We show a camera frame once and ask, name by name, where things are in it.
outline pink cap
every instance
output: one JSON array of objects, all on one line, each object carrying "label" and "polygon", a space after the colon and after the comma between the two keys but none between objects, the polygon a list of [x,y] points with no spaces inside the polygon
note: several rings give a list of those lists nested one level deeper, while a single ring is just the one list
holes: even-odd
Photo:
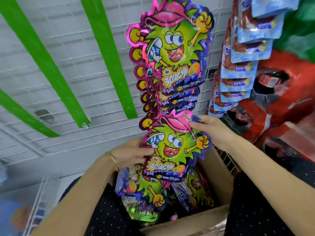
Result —
[{"label": "pink cap", "polygon": [[190,121],[185,116],[180,116],[177,118],[166,118],[162,116],[160,117],[159,121],[160,121],[160,124],[162,124],[163,121],[165,121],[174,131],[182,132],[182,133],[190,132],[192,136],[195,138],[192,132],[192,128],[189,125]]},{"label": "pink cap", "polygon": [[154,22],[159,26],[172,27],[185,19],[195,25],[185,14],[184,7],[176,1],[172,1],[171,3],[167,2],[159,13],[147,16],[145,24],[148,25],[149,22]]}]

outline bracelet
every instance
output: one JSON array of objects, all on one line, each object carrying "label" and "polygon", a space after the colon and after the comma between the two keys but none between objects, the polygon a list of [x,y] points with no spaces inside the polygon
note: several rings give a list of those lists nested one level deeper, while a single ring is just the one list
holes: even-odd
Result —
[{"label": "bracelet", "polygon": [[118,163],[117,163],[117,161],[115,160],[114,155],[113,155],[110,151],[109,151],[109,152],[106,152],[106,153],[113,159],[113,161],[114,161],[115,164],[116,164],[117,171],[119,171]]}]

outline cartoon mouth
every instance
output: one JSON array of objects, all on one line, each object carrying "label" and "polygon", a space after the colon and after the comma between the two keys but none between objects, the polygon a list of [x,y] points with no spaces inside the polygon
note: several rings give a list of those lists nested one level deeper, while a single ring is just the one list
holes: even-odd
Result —
[{"label": "cartoon mouth", "polygon": [[164,155],[167,157],[174,157],[176,156],[180,151],[180,148],[171,148],[168,146],[164,147]]},{"label": "cartoon mouth", "polygon": [[169,59],[172,62],[179,61],[181,58],[183,58],[183,55],[184,55],[184,45],[181,45],[180,47],[178,47],[175,50],[169,50],[168,51]]},{"label": "cartoon mouth", "polygon": [[194,181],[194,179],[192,179],[192,180],[190,181],[190,184],[191,184],[191,186],[192,186],[195,190],[199,190],[199,188],[198,188],[196,182]]}]

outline green cartoon character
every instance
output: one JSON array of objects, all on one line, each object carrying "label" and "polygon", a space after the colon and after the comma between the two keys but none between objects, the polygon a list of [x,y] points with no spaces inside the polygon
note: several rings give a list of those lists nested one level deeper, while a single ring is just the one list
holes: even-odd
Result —
[{"label": "green cartoon character", "polygon": [[141,172],[138,172],[139,180],[136,182],[139,185],[137,191],[142,191],[142,197],[149,195],[149,202],[153,203],[156,207],[162,207],[165,204],[165,198],[167,195],[167,190],[164,188],[162,182],[158,179],[144,177]]},{"label": "green cartoon character", "polygon": [[[193,130],[189,122],[193,117],[183,114],[176,118],[163,115],[158,120],[159,126],[148,126],[152,133],[147,137],[147,145],[155,150],[155,157],[151,158],[149,164],[169,163],[178,167],[178,172],[182,173],[185,169],[182,162],[186,164],[187,158],[194,159],[194,152],[201,154],[201,150],[208,148],[209,139],[206,135],[201,135],[195,139],[195,135],[200,131]],[[150,125],[151,119],[144,124]]]},{"label": "green cartoon character", "polygon": [[196,207],[199,202],[201,202],[202,205],[205,203],[207,206],[214,206],[213,200],[204,188],[203,182],[201,182],[199,173],[196,169],[189,169],[186,176],[186,183],[191,189],[192,196],[189,197],[189,200],[193,207]]},{"label": "green cartoon character", "polygon": [[[171,73],[179,67],[189,68],[192,60],[199,61],[195,51],[203,51],[200,41],[208,38],[207,33],[213,28],[213,17],[202,11],[192,18],[198,9],[185,12],[187,3],[166,2],[161,11],[144,18],[144,27],[134,27],[129,32],[131,44],[147,43],[146,56],[149,62],[155,62],[155,69],[167,67]],[[145,29],[149,33],[141,36],[141,30]],[[142,49],[134,49],[132,56],[140,60]]]}]

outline forearm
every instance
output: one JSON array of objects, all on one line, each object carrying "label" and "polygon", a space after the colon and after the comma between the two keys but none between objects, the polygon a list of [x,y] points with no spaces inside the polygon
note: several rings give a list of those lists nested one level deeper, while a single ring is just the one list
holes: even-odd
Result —
[{"label": "forearm", "polygon": [[83,236],[115,162],[98,158],[32,236]]},{"label": "forearm", "polygon": [[296,236],[315,234],[314,188],[242,137],[233,139],[228,152]]}]

